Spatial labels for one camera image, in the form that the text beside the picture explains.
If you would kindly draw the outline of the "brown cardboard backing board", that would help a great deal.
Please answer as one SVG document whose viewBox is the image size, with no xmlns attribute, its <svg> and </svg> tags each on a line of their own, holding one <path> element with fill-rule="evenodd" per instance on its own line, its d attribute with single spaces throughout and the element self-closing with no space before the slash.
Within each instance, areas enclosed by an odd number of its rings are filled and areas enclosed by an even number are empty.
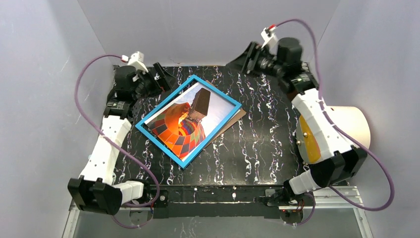
<svg viewBox="0 0 420 238">
<path fill-rule="evenodd" d="M 200 109 L 205 109 L 205 115 L 199 120 L 202 134 L 205 136 L 202 148 L 205 149 L 230 127 L 237 123 L 246 112 L 241 103 L 223 91 L 216 88 L 208 81 L 199 79 L 201 88 L 209 91 L 209 99 Z"/>
</svg>

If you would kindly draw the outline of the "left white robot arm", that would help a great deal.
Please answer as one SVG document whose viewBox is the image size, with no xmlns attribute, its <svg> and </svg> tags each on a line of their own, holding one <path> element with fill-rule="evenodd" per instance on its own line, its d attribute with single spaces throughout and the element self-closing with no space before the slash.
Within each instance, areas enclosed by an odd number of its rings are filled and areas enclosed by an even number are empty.
<svg viewBox="0 0 420 238">
<path fill-rule="evenodd" d="M 148 72 L 132 65 L 114 66 L 114 85 L 107 96 L 101 131 L 122 146 L 132 128 L 132 112 L 137 100 L 170 91 L 173 79 L 158 62 Z M 142 200 L 150 191 L 150 184 L 144 179 L 113 184 L 112 174 L 119 152 L 100 135 L 79 177 L 69 180 L 68 191 L 80 210 L 115 215 L 123 204 Z"/>
</svg>

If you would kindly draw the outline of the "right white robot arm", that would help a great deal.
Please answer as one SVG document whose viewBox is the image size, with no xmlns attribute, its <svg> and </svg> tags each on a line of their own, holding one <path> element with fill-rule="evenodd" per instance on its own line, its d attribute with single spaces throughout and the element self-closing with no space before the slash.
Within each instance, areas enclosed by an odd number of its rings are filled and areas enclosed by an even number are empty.
<svg viewBox="0 0 420 238">
<path fill-rule="evenodd" d="M 261 198 L 267 206 L 292 200 L 299 201 L 304 193 L 315 191 L 353 177 L 367 158 L 367 153 L 339 133 L 325 118 L 327 107 L 320 107 L 319 84 L 301 57 L 303 47 L 296 38 L 281 38 L 277 53 L 271 54 L 268 46 L 250 42 L 247 48 L 226 67 L 244 74 L 264 74 L 277 80 L 282 92 L 298 110 L 304 125 L 302 133 L 312 138 L 315 160 L 300 175 L 286 180 L 282 188 Z"/>
</svg>

